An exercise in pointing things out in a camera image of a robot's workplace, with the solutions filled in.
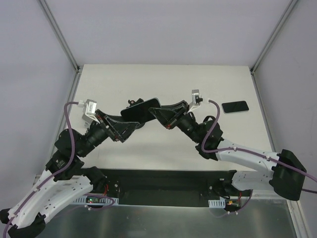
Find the green phone black screen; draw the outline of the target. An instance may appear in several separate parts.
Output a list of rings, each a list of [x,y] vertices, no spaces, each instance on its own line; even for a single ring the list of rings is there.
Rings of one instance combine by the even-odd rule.
[[[144,101],[139,98],[138,100],[128,100],[129,106],[123,109],[120,114],[126,121],[136,121],[139,123],[146,123],[155,119],[150,108],[161,108],[160,102],[157,98],[152,98]]]

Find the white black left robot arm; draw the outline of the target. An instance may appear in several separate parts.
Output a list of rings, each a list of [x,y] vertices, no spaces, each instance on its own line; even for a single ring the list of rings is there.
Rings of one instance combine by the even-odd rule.
[[[81,158],[108,138],[125,142],[139,125],[97,110],[85,134],[72,128],[62,131],[55,142],[57,151],[32,189],[17,205],[1,210],[0,221],[5,224],[3,237],[35,238],[75,199],[91,191],[101,192],[107,184],[105,175],[97,167],[81,173],[84,165]]]

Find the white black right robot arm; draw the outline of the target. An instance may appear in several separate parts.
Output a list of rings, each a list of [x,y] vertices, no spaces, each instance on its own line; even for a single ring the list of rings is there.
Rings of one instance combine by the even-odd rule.
[[[306,168],[292,151],[266,152],[241,146],[222,137],[218,116],[207,116],[197,123],[185,101],[149,112],[166,129],[179,128],[196,143],[196,150],[205,159],[230,162],[250,169],[250,172],[235,171],[231,179],[223,183],[227,195],[239,191],[272,189],[277,195],[298,201],[305,181]]]

